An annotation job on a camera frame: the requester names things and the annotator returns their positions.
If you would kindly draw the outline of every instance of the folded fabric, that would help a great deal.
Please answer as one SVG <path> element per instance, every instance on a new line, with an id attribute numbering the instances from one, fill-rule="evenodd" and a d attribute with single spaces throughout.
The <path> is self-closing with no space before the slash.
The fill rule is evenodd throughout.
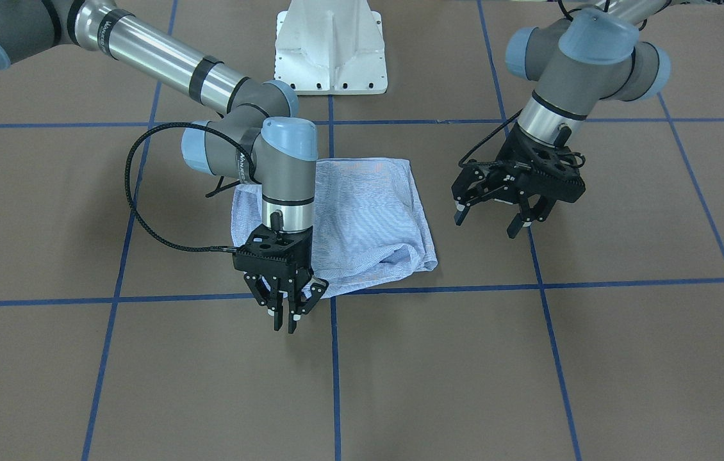
<path id="1" fill-rule="evenodd" d="M 438 264 L 407 160 L 319 160 L 313 207 L 311 264 L 316 277 L 330 283 L 326 297 L 432 271 Z M 245 244 L 262 223 L 261 208 L 259 184 L 236 187 L 234 245 Z"/>

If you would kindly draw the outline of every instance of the blue and white striped towel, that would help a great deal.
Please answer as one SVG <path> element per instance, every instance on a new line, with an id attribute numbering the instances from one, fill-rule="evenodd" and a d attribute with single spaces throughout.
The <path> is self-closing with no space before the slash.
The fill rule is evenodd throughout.
<path id="1" fill-rule="evenodd" d="M 262 223 L 259 184 L 240 184 L 231 208 L 231 238 L 245 244 Z M 435 269 L 436 249 L 411 174 L 394 158 L 317 161 L 312 265 L 330 282 L 326 297 Z"/>

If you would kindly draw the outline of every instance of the folded towel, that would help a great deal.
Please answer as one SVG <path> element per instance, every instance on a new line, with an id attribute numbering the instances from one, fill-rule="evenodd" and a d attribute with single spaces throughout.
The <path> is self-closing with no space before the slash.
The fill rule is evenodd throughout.
<path id="1" fill-rule="evenodd" d="M 319 160 L 313 207 L 311 264 L 316 277 L 330 283 L 326 297 L 432 271 L 438 264 L 407 160 Z M 245 244 L 262 223 L 260 210 L 261 186 L 237 186 L 231 208 L 234 245 Z"/>

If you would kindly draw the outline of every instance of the white plastic bracket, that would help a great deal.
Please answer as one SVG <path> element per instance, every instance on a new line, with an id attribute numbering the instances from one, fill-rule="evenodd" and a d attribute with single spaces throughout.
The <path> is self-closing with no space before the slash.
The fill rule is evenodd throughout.
<path id="1" fill-rule="evenodd" d="M 274 78 L 297 94 L 388 89 L 382 15 L 367 0 L 292 0 L 277 15 Z"/>

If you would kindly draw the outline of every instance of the striped cloth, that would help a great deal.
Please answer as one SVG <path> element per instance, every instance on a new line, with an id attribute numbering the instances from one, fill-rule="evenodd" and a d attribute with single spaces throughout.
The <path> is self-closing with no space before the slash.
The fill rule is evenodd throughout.
<path id="1" fill-rule="evenodd" d="M 330 282 L 326 297 L 435 269 L 436 249 L 411 174 L 393 158 L 317 161 L 312 265 Z M 240 184 L 231 208 L 231 238 L 245 244 L 262 223 L 259 184 Z"/>

